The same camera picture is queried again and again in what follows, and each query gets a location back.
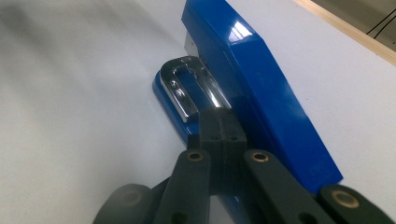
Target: blue stapler top cover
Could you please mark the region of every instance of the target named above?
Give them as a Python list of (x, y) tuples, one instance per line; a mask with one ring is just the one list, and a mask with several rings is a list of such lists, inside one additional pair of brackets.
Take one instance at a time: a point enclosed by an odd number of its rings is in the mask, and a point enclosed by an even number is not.
[[(338, 183), (342, 175), (332, 157), (270, 50), (245, 20), (223, 0), (188, 0), (182, 21), (254, 146), (272, 151), (312, 192)], [(158, 80), (153, 87), (159, 96)], [(181, 135), (197, 132), (196, 125), (181, 127), (186, 124), (169, 100), (159, 98)]]

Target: white table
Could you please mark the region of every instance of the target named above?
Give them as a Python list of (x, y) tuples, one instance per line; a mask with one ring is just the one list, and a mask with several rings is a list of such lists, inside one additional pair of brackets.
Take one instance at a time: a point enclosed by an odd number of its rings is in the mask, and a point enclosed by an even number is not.
[[(290, 0), (229, 1), (263, 37), (350, 186), (396, 219), (396, 68)], [(184, 1), (0, 3), (0, 223), (91, 223), (184, 146), (151, 90)], [(218, 202), (211, 223), (229, 223)]]

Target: black cable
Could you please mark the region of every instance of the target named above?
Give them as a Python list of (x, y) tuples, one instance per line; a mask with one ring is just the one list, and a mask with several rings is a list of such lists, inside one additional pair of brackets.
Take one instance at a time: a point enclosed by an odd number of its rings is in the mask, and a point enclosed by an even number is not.
[(396, 8), (395, 9), (393, 9), (393, 11), (391, 11), (389, 14), (388, 14), (388, 16), (387, 17), (385, 17), (384, 19), (382, 19), (382, 21), (381, 22), (379, 22), (375, 27), (373, 27), (373, 29), (371, 29), (369, 32), (367, 32), (366, 34), (368, 35), (368, 34), (370, 34), (377, 26), (379, 26), (379, 24), (381, 24), (384, 20), (386, 20), (393, 12), (395, 12), (396, 11)]
[(387, 24), (385, 24), (385, 26), (381, 28), (381, 30), (378, 31), (378, 34), (376, 34), (374, 39), (376, 39), (376, 37), (379, 36), (379, 34), (385, 29), (385, 27), (387, 27), (388, 24), (390, 24), (390, 22), (393, 21), (395, 18), (396, 18), (396, 15), (392, 19), (390, 19), (390, 21), (388, 21)]

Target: white tabletop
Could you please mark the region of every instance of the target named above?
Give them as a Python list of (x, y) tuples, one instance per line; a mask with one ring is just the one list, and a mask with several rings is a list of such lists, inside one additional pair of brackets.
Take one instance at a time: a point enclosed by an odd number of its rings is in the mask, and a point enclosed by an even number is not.
[[(274, 53), (352, 187), (396, 219), (396, 68), (290, 0), (229, 1)], [(0, 3), (0, 223), (91, 223), (184, 145), (151, 90), (184, 1)], [(229, 223), (212, 206), (211, 223)]]

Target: blue plastic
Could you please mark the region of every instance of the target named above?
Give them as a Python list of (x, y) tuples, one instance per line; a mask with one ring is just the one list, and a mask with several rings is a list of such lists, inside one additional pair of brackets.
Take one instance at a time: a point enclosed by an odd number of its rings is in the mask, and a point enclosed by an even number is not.
[[(338, 183), (341, 173), (262, 38), (222, 0), (188, 0), (182, 21), (254, 146), (273, 152), (311, 192)], [(159, 75), (153, 89), (184, 141), (198, 133), (180, 119)]]

